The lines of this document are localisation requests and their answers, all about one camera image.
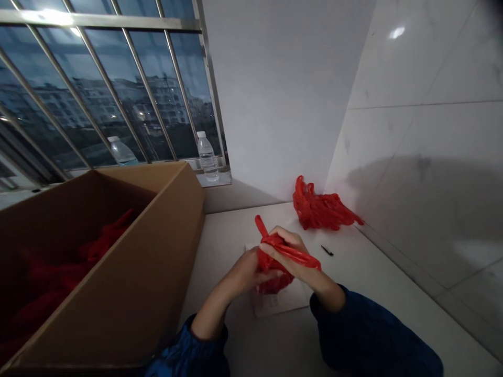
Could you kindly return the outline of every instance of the finger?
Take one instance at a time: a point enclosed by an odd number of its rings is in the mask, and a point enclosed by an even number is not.
[[[279,278],[283,275],[283,272],[280,270],[270,270],[267,272],[259,272],[255,275],[255,282],[257,284],[265,283],[268,280]]]
[[[261,243],[259,245],[259,248],[267,255],[272,257],[273,259],[276,259],[283,267],[288,269],[288,264],[290,260],[283,256],[282,254],[278,253],[274,247],[269,245],[268,243]]]
[[[280,227],[280,226],[275,226],[270,232],[269,235],[273,235],[274,233],[277,233],[282,239],[284,239],[286,242],[289,243],[297,243],[297,239],[295,238],[294,233],[291,233],[287,231],[286,229]]]

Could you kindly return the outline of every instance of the blue jacket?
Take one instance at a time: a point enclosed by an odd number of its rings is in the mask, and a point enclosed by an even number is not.
[[[316,295],[311,312],[318,321],[323,360],[330,368],[353,376],[442,376],[437,354],[392,313],[368,298],[346,293],[338,313],[327,312]],[[171,345],[154,359],[145,377],[229,376],[224,355],[227,328],[213,341],[197,340],[190,327],[195,314],[183,325]]]

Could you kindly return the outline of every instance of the white paper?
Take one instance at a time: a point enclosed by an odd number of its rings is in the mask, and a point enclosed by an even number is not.
[[[245,250],[250,250],[254,246],[246,245]],[[253,305],[255,316],[263,318],[309,306],[309,291],[310,289],[299,279],[294,279],[291,284],[279,291],[278,294],[260,295],[256,291],[252,291],[251,304]]]

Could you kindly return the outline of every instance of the cardboard box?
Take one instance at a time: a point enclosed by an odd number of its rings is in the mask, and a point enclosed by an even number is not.
[[[0,212],[0,330],[27,298],[23,248],[57,263],[128,209],[141,213],[1,373],[127,370],[176,333],[202,227],[186,162],[90,171]]]

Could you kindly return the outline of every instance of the white table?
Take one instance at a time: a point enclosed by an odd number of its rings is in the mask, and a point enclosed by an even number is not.
[[[440,356],[446,376],[503,374],[493,356],[355,227],[304,231],[292,203],[207,215],[180,325],[199,310],[244,245],[260,241],[255,215],[262,217],[268,230],[281,225],[299,233],[332,279],[394,313]],[[328,256],[320,245],[335,255]],[[256,319],[245,295],[229,307],[226,324],[225,354],[232,376],[334,375],[321,358],[318,329],[309,308]]]

